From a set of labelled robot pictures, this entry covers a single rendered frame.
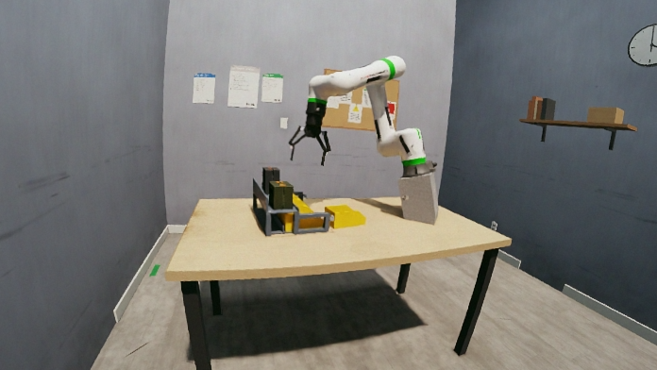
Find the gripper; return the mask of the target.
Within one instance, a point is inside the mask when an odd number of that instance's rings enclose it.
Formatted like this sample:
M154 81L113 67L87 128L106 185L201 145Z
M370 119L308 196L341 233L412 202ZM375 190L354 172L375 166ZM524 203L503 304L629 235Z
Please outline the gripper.
M292 151L292 156L291 156L291 160L293 160L294 151L295 151L295 145L296 145L297 143L299 143L299 142L300 142L303 138L305 138L306 136L309 137L309 138L313 138L313 139L315 139L315 138L317 137L316 140L319 142L319 144L321 145L322 149L324 150L324 152L323 152L323 156L322 156L322 161L321 161L321 165L324 166L325 155L327 155L327 154L328 154L328 151L331 151L331 149L330 149L329 140L328 140L328 136L327 136L328 132L327 132L327 131L321 131L322 120L323 120L323 117L322 117L322 116L314 115L314 114L307 114L307 119L306 119L305 127L299 126L299 127L297 128L297 131L296 131L295 135L294 135L294 136L292 137L292 139L288 142L288 144L290 145L290 148L293 149L293 151ZM295 137L297 136L297 134L299 133L299 131L301 131L302 129L304 129L305 134L302 135L302 136L301 136L298 140L296 140L294 143L292 143L292 141L295 139ZM324 136L324 140L325 140L325 143L326 143L327 148L324 146L323 142L321 141L321 139L320 139L320 137L319 137L319 135L320 135L321 133L322 133L322 135Z

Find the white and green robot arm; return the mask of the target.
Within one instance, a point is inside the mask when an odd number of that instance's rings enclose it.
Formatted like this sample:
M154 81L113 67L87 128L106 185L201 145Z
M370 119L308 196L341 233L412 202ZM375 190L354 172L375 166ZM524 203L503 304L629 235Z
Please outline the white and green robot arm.
M404 60L391 56L359 69L315 76L309 83L306 114L325 117L329 97L344 96L365 86L373 111L379 153L384 157L401 156L404 168L402 177L419 177L435 172L437 163L426 161L421 131L411 128L395 132L393 126L385 83L401 77L405 70Z

